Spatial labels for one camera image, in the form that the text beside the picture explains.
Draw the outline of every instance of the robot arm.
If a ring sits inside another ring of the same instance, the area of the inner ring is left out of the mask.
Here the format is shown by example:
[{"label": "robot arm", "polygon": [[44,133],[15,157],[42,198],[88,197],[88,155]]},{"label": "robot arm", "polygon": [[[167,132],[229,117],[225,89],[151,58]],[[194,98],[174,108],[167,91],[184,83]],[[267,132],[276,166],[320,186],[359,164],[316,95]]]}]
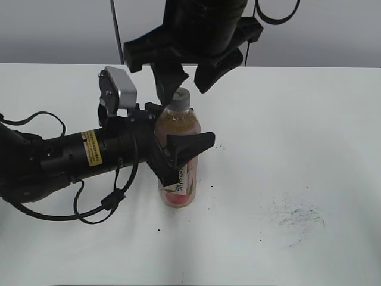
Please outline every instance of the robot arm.
[{"label": "robot arm", "polygon": [[[183,63],[197,64],[195,84],[204,93],[224,74],[243,61],[238,46],[258,40],[263,28],[254,17],[242,18],[248,0],[167,0],[163,25],[134,41],[124,43],[124,59],[131,72],[150,64],[155,77],[157,95],[163,106],[169,104],[176,89],[188,78]],[[255,0],[258,15],[270,24]],[[43,140],[40,136],[13,131],[7,125],[22,125],[26,120],[12,122],[0,114],[0,196],[23,213],[37,219],[81,220],[102,210],[109,218],[124,193],[131,186],[140,162],[147,162],[164,186],[178,181],[178,172],[189,160],[214,145],[215,135],[167,137],[162,148],[154,135],[154,125],[163,106],[148,103],[141,110],[136,104],[136,89],[122,69],[105,67],[99,74],[101,90],[98,117],[101,128]],[[119,109],[127,117],[117,116]],[[133,166],[122,188],[116,187],[99,207],[79,213],[76,203],[83,190],[83,179]],[[81,182],[74,198],[74,215],[50,216],[36,213],[22,203],[37,201],[71,183]]]}]

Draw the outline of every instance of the bottle label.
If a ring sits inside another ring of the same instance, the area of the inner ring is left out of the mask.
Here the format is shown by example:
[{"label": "bottle label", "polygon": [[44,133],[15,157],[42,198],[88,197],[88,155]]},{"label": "bottle label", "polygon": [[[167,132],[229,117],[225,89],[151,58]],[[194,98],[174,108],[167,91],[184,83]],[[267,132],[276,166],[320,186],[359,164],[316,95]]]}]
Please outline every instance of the bottle label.
[{"label": "bottle label", "polygon": [[179,170],[179,182],[177,184],[167,186],[164,190],[176,195],[191,195],[193,181],[196,177],[195,161],[196,159],[191,160]]}]

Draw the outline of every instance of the gray wall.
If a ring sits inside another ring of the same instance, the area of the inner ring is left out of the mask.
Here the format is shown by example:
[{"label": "gray wall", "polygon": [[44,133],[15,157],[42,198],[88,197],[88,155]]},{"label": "gray wall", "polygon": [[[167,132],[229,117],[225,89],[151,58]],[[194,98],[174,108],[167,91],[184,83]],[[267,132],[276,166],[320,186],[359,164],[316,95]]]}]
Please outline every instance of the gray wall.
[{"label": "gray wall", "polygon": [[[251,46],[252,66],[381,66],[379,0],[301,0],[295,17]],[[272,17],[296,0],[260,0]],[[115,0],[121,40],[161,24],[165,0]],[[249,0],[245,15],[251,15]],[[1,0],[0,62],[118,63],[108,0]]]}]

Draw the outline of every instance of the wire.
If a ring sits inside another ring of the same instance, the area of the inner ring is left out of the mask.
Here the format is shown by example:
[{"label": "wire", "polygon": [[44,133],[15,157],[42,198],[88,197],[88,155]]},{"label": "wire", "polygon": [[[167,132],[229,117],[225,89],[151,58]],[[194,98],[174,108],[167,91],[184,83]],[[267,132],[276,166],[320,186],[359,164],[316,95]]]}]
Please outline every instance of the wire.
[{"label": "wire", "polygon": [[97,222],[90,222],[90,221],[86,220],[85,217],[83,216],[83,214],[78,212],[78,199],[79,199],[79,196],[81,195],[81,193],[83,191],[83,188],[85,187],[85,182],[83,180],[78,180],[78,182],[81,182],[82,186],[78,190],[78,192],[74,198],[74,202],[73,202],[73,210],[74,210],[74,214],[75,214],[76,219],[78,219],[81,222],[86,223],[88,225],[97,225],[97,224],[104,222],[105,220],[109,219],[113,215],[113,213],[117,210],[118,205],[114,206],[111,209],[111,211],[109,212],[109,214],[104,219],[101,219]]},{"label": "wire", "polygon": [[[26,206],[24,206],[23,204],[21,204],[19,201],[17,201],[15,198],[13,198],[12,195],[10,195],[10,194],[7,194],[7,195],[3,194],[3,198],[7,202],[9,202],[12,206],[14,206],[16,209],[18,209],[19,211],[23,212],[24,214],[26,214],[28,216],[34,217],[35,219],[49,220],[51,222],[68,222],[71,220],[77,220],[78,219],[78,217],[76,215],[72,215],[72,216],[51,216],[48,214],[45,215],[43,213],[35,212],[34,210],[31,210],[31,209],[27,208]],[[96,213],[99,213],[102,210],[103,210],[103,207],[99,206],[93,210],[86,212],[86,213],[82,213],[81,216],[82,217],[92,216],[92,215],[95,215]]]},{"label": "wire", "polygon": [[[259,18],[262,21],[264,21],[265,23],[270,24],[270,25],[281,25],[281,24],[284,24],[285,22],[289,21],[295,15],[295,13],[297,12],[297,10],[299,8],[299,5],[300,5],[300,0],[297,0],[295,8],[291,12],[291,14],[289,14],[287,17],[285,17],[283,19],[273,19],[273,18],[270,18],[270,17],[266,16],[262,12],[259,0],[255,0],[254,1],[254,9],[253,9],[253,12],[252,12],[252,16],[254,17],[255,16],[255,11],[257,11]],[[248,47],[246,49],[245,66],[247,66],[247,64],[248,64],[248,57],[249,57],[250,46],[251,46],[251,43],[248,43]]]},{"label": "wire", "polygon": [[254,7],[257,9],[257,13],[258,13],[258,16],[260,17],[260,19],[265,21],[267,24],[281,25],[281,24],[284,24],[285,22],[287,22],[288,20],[290,20],[295,15],[296,11],[299,8],[299,5],[300,5],[300,0],[298,0],[296,2],[295,8],[291,12],[291,14],[289,14],[287,17],[285,17],[283,19],[273,19],[273,18],[267,17],[265,14],[263,14],[261,7],[260,7],[260,4],[259,4],[259,0],[255,0]]},{"label": "wire", "polygon": [[19,121],[5,120],[4,116],[2,114],[0,114],[0,122],[2,122],[4,124],[8,124],[8,125],[21,126],[21,125],[25,125],[25,124],[29,123],[33,118],[35,118],[36,116],[41,115],[41,114],[50,115],[50,116],[56,118],[62,125],[62,132],[61,132],[60,137],[65,136],[65,134],[66,134],[65,123],[61,119],[59,119],[56,115],[54,115],[53,113],[47,112],[47,111],[38,111],[38,112],[32,114],[31,116],[29,116],[27,119],[19,120]]},{"label": "wire", "polygon": [[111,209],[107,217],[105,217],[104,219],[99,220],[97,222],[91,222],[89,220],[86,220],[85,217],[83,217],[82,214],[79,213],[79,211],[78,211],[78,200],[79,200],[79,197],[83,191],[83,187],[84,187],[85,183],[83,180],[78,180],[78,182],[82,183],[82,186],[78,190],[78,192],[74,198],[73,210],[74,210],[74,214],[77,216],[78,220],[80,220],[83,223],[86,223],[88,225],[97,225],[101,222],[106,221],[117,210],[119,202],[121,200],[123,200],[124,198],[126,198],[124,193],[130,188],[133,180],[135,179],[136,173],[138,172],[138,165],[139,165],[138,142],[136,140],[135,134],[129,128],[128,128],[128,130],[129,130],[130,136],[132,137],[133,146],[134,146],[133,167],[132,167],[132,171],[131,171],[131,174],[130,174],[130,177],[129,177],[127,183],[124,185],[124,187],[122,189],[118,189],[117,188],[117,179],[119,176],[120,168],[123,167],[123,160],[121,158],[118,159],[118,165],[117,165],[116,170],[115,170],[114,191],[102,200],[103,209],[108,209],[108,208]]},{"label": "wire", "polygon": [[[252,16],[254,17],[255,15],[255,9],[256,9],[256,6],[257,6],[257,1],[254,2],[254,8],[252,10]],[[245,57],[245,67],[248,65],[248,57],[249,57],[249,50],[250,50],[250,45],[251,43],[248,42],[248,47],[246,49],[246,57]]]},{"label": "wire", "polygon": [[121,42],[120,42],[120,34],[119,34],[119,27],[118,27],[117,13],[116,13],[116,11],[115,11],[115,3],[114,3],[114,0],[110,0],[110,5],[111,5],[111,13],[113,14],[113,22],[114,22],[115,36],[116,36],[116,38],[117,38],[119,60],[120,60],[120,64],[124,64],[124,60],[123,60],[123,52],[122,52]]}]

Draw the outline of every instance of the black cylinder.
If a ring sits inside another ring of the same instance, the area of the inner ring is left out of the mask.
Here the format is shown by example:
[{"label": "black cylinder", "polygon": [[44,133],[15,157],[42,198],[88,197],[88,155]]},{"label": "black cylinder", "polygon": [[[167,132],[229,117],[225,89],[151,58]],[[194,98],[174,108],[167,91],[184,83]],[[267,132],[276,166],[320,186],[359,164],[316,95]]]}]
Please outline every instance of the black cylinder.
[{"label": "black cylinder", "polygon": [[[152,130],[148,125],[130,126],[138,141],[139,161],[148,156],[148,136]],[[119,158],[122,167],[132,165],[135,147],[128,128],[120,128],[117,133],[107,133],[105,129],[65,136],[46,141],[45,154],[41,158],[42,169],[55,176],[65,173],[75,178],[88,178],[115,170]]]},{"label": "black cylinder", "polygon": [[195,54],[214,56],[229,45],[248,0],[167,0],[164,25]]}]

